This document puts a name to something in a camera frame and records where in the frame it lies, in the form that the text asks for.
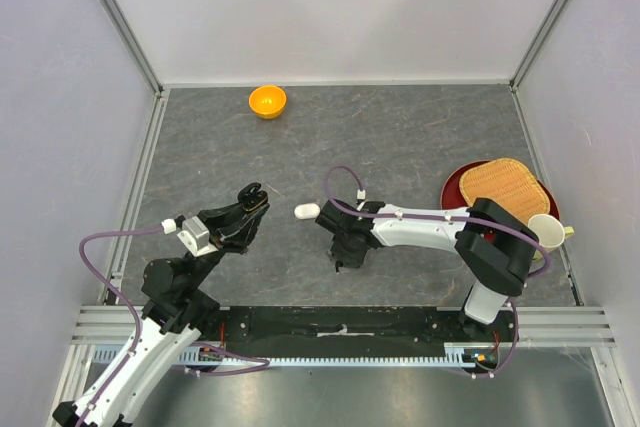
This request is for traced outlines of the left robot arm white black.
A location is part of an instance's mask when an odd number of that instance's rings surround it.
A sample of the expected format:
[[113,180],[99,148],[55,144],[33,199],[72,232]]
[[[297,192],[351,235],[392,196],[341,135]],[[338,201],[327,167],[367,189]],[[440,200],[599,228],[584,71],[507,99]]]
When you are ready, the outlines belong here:
[[144,272],[148,298],[136,310],[115,286],[110,291],[134,320],[134,330],[101,376],[74,401],[60,403],[52,417],[60,426],[130,426],[181,353],[219,329],[220,305],[200,289],[227,254],[244,254],[269,208],[260,184],[242,189],[235,203],[186,218],[163,220],[153,233],[174,234],[186,252],[155,259]]

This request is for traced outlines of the white earbud charging case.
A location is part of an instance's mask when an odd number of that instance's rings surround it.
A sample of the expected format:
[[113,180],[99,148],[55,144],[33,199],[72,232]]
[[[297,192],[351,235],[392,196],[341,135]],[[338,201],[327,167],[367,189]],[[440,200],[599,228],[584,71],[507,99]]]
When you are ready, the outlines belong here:
[[297,220],[316,219],[321,212],[321,208],[316,203],[299,204],[294,208],[294,217]]

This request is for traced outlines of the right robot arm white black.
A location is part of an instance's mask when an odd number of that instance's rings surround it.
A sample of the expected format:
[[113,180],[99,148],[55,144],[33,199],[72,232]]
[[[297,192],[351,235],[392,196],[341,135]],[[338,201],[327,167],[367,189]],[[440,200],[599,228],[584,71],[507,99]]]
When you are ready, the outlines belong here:
[[473,341],[489,334],[502,306],[522,294],[539,247],[534,231],[487,198],[449,210],[329,200],[315,222],[332,234],[329,254],[338,267],[360,268],[369,250],[398,246],[458,255],[475,277],[457,318],[460,333]]

